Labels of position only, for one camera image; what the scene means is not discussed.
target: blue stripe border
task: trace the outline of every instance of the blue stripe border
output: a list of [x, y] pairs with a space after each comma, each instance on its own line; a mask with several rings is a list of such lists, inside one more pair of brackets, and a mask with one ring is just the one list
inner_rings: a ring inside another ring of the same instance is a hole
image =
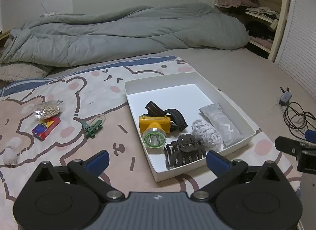
[[34, 88], [37, 88], [39, 86], [45, 85], [53, 80], [61, 79], [61, 78], [76, 75], [76, 74], [81, 74], [81, 73], [86, 73], [86, 72], [95, 71], [95, 70], [99, 70], [99, 69], [106, 69], [106, 68], [155, 64], [155, 63], [160, 63], [160, 62], [174, 60], [174, 59], [176, 59], [175, 56], [146, 57], [146, 58], [140, 58], [140, 59], [135, 59], [135, 60], [115, 62], [113, 64], [109, 64], [109, 65], [105, 65], [105, 66], [99, 66], [99, 67], [95, 67], [95, 68], [85, 69], [82, 71], [67, 74], [67, 75], [62, 76], [62, 77], [55, 77], [55, 78], [49, 78], [49, 79], [41, 78], [41, 79], [20, 80], [20, 81], [14, 82], [12, 84], [9, 84], [6, 87], [4, 87], [2, 90], [0, 90], [0, 97], [8, 96], [8, 95], [22, 92], [25, 90], [34, 89]]

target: white shutter door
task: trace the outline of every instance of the white shutter door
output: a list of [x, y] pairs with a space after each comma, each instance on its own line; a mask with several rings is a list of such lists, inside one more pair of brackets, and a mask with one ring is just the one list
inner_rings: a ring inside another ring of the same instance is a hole
[[316, 0], [291, 0], [276, 64], [316, 99]]

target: green comforter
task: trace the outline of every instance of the green comforter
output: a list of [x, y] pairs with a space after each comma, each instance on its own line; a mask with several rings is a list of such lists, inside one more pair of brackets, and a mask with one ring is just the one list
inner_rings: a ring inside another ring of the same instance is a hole
[[236, 49], [249, 36], [238, 19], [205, 3], [139, 6], [103, 15], [57, 14], [11, 30], [0, 63], [72, 67], [190, 47]]

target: small red box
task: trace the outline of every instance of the small red box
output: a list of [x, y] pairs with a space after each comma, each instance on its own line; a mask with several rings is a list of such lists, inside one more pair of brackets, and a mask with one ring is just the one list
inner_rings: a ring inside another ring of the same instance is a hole
[[60, 123], [59, 116], [54, 116], [46, 120], [40, 121], [40, 123], [34, 127], [32, 133], [38, 137], [41, 141], [44, 141], [49, 133]]

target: green clip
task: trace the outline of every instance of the green clip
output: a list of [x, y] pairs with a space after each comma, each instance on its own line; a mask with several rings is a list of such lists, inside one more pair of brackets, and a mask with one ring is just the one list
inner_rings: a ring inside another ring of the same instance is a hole
[[86, 121], [81, 121], [81, 125], [83, 126], [83, 130], [85, 135], [89, 138], [94, 138], [95, 134], [102, 129], [101, 126], [102, 120], [99, 119], [97, 122], [95, 122], [92, 126], [89, 126]]

